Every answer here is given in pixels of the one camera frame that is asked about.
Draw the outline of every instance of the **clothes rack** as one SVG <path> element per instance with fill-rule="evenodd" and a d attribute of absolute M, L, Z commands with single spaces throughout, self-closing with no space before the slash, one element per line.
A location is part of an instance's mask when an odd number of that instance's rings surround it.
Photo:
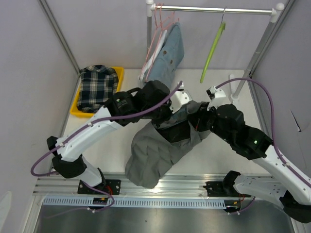
<path fill-rule="evenodd" d="M 147 6 L 147 51 L 151 44 L 151 35 L 152 35 L 152 15 L 154 10 L 162 11 L 188 11 L 188 12 L 209 12 L 209 13 L 231 13 L 231 14 L 249 14 L 249 15 L 266 15 L 270 16 L 270 21 L 267 25 L 266 30 L 264 31 L 261 40 L 247 66 L 244 70 L 243 78 L 250 77 L 253 66 L 260 57 L 260 54 L 268 42 L 274 27 L 276 25 L 277 19 L 279 18 L 281 12 L 284 10 L 285 6 L 283 3 L 278 3 L 276 8 L 272 9 L 235 9 L 235 8 L 212 8 L 212 7 L 187 7 L 187 6 L 160 6 L 156 5 L 153 0 L 146 0 Z M 245 81 L 240 81 L 237 90 L 232 95 L 232 98 L 237 98 L 239 93 L 244 85 Z"/>

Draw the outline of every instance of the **yellow tray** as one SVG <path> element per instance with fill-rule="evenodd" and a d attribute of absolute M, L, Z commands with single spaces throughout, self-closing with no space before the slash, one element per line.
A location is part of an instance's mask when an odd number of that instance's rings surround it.
<path fill-rule="evenodd" d="M 124 68 L 123 67 L 112 67 L 112 68 L 115 69 L 115 71 L 118 75 L 118 79 L 119 79 L 119 83 L 118 83 L 118 87 L 117 87 L 117 92 L 118 92 L 118 91 L 120 91 L 121 85 L 123 82 Z M 80 87 L 78 88 L 76 96 L 74 97 L 72 106 L 70 108 L 70 114 L 75 115 L 76 117 L 90 118 L 94 115 L 94 113 L 84 113 L 84 112 L 81 112 L 77 109 L 77 102 L 78 102 L 78 98 L 79 98 L 79 93 L 80 93 Z"/>

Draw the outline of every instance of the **dark blue plaid fabric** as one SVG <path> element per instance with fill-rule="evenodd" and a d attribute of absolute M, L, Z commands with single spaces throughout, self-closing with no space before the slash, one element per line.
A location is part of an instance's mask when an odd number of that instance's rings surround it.
<path fill-rule="evenodd" d="M 80 70 L 81 84 L 77 108 L 95 113 L 116 93 L 119 79 L 113 68 L 96 65 Z"/>

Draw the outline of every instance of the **gray wall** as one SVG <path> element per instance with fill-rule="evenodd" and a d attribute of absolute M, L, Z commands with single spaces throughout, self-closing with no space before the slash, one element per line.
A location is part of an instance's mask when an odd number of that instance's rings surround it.
<path fill-rule="evenodd" d="M 0 32 L 0 197 L 13 192 L 2 232 L 18 233 L 36 182 L 30 167 L 60 134 L 76 75 L 36 0 L 2 1 Z"/>
<path fill-rule="evenodd" d="M 162 0 L 179 6 L 273 8 L 287 0 Z M 145 0 L 48 0 L 80 67 L 141 68 L 146 55 Z M 185 46 L 181 68 L 203 68 L 222 14 L 176 12 Z M 227 14 L 210 68 L 245 69 L 269 16 Z"/>
<path fill-rule="evenodd" d="M 270 91 L 276 110 L 277 143 L 283 153 L 311 176 L 311 1 L 297 0 L 254 79 Z M 271 126 L 269 102 L 260 105 Z"/>

